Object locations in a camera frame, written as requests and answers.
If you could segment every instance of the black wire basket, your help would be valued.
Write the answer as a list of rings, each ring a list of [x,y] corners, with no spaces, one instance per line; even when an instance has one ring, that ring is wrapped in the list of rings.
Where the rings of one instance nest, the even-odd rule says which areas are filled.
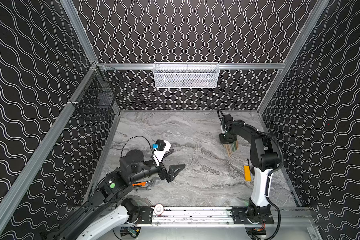
[[[104,77],[95,73],[82,91],[74,106],[86,121],[106,121],[113,112],[115,94]]]

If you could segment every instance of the white mesh basket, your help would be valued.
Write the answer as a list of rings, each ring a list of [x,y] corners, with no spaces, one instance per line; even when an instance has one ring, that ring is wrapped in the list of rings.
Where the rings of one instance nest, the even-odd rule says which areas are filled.
[[[218,63],[154,63],[156,88],[216,88]]]

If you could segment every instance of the yellow object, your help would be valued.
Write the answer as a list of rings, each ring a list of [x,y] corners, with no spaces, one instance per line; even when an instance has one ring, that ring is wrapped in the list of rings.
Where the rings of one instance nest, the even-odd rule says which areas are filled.
[[[244,166],[244,176],[246,181],[251,181],[251,171],[250,166]]]

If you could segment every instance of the metal mesh basket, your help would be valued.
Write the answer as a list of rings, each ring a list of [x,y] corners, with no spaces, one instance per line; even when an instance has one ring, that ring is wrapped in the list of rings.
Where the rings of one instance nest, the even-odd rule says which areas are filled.
[[[218,63],[154,63],[157,88],[216,88]]]
[[[115,95],[102,76],[95,73],[74,104],[80,116],[87,121],[106,121],[112,112]]]

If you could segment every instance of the black wall panel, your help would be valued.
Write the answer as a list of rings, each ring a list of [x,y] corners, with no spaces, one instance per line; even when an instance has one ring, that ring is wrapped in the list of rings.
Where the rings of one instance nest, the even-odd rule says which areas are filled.
[[[360,239],[360,1],[330,1],[263,118],[323,239]]]
[[[315,0],[74,0],[103,63],[280,63]]]
[[[257,110],[276,72],[222,70],[217,87],[208,89],[156,88],[152,71],[127,71],[115,88],[116,101],[124,110]]]
[[[84,121],[75,112],[15,210],[0,239],[41,239],[82,204],[105,145],[108,121]]]
[[[58,0],[0,1],[0,202],[89,66]]]

